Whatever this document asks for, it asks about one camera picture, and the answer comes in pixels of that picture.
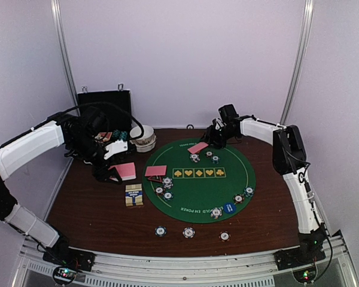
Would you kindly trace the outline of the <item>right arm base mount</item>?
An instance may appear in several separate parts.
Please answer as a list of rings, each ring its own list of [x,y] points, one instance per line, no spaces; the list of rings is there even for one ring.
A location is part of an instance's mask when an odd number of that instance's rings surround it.
[[[300,248],[279,250],[274,253],[275,262],[279,271],[313,264],[326,258],[324,251],[318,251],[315,255],[304,257]]]

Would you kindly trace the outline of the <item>red playing card deck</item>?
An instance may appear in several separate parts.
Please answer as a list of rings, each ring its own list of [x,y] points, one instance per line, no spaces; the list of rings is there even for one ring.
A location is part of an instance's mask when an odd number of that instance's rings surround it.
[[[136,179],[136,168],[134,163],[123,163],[111,166],[116,169],[123,181]]]

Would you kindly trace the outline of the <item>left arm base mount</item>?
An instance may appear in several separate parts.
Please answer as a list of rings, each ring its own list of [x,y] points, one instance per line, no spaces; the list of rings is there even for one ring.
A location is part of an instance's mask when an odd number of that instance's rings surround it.
[[[42,259],[55,265],[69,267],[76,271],[91,271],[95,262],[95,257],[96,255],[92,252],[70,249],[68,257],[65,259],[48,252],[44,252]]]

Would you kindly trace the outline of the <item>card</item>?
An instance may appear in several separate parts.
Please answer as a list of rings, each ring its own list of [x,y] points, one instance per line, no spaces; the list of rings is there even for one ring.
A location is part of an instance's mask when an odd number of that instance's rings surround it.
[[[193,145],[192,147],[188,148],[187,151],[190,154],[197,154],[199,153],[201,150],[207,148],[209,145],[206,142],[199,142],[195,145]]]
[[[152,176],[165,176],[167,171],[167,165],[162,166],[147,166],[145,170],[145,177]]]

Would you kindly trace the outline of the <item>blue white poker chip stack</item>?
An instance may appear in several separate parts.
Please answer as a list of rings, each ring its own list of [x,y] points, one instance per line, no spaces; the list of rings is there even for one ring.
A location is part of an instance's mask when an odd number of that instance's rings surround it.
[[[185,229],[182,231],[182,234],[186,239],[191,239],[195,236],[196,232],[192,227],[185,227]]]

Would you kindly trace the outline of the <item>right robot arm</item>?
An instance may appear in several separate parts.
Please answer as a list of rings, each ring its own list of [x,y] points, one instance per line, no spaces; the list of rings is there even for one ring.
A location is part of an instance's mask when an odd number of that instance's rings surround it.
[[[297,213],[300,246],[294,257],[297,262],[307,264],[321,251],[327,235],[309,183],[308,168],[311,164],[307,161],[299,128],[268,123],[253,115],[224,117],[212,121],[201,141],[215,148],[224,148],[229,139],[242,136],[272,146],[273,168],[287,184]]]

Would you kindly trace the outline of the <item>teal poker chip stack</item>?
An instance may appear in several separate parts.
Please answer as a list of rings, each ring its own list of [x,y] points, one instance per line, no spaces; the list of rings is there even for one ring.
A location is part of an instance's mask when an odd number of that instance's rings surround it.
[[[155,235],[158,237],[163,237],[167,234],[167,229],[164,226],[158,226],[155,228]]]

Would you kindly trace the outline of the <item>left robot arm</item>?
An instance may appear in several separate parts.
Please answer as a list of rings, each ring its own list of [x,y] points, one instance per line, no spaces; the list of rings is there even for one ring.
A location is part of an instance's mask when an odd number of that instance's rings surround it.
[[[112,160],[125,144],[113,142],[103,146],[96,140],[105,123],[105,114],[97,108],[89,108],[82,116],[59,112],[0,145],[0,221],[51,248],[51,256],[60,265],[69,265],[74,260],[73,250],[60,242],[61,235],[56,229],[18,203],[5,181],[39,155],[62,145],[68,151],[66,157],[79,157],[92,165],[96,180],[109,182],[113,176],[118,178]]]

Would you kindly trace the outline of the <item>brown poker chip stack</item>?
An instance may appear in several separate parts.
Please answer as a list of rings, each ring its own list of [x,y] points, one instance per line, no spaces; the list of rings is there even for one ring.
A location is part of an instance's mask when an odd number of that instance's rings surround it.
[[[229,241],[230,240],[230,234],[227,231],[222,231],[219,234],[219,239],[223,242]]]

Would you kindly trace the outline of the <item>blue small blind button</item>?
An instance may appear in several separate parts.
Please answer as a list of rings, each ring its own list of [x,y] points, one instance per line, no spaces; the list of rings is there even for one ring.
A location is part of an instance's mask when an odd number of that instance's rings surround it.
[[[226,214],[233,214],[237,210],[237,207],[234,203],[225,203],[223,206],[223,211]]]

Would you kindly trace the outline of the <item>red triangular all-in button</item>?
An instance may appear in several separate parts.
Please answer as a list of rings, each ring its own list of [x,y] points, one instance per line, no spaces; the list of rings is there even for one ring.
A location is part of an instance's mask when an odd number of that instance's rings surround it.
[[[162,183],[162,176],[149,176],[148,181]]]

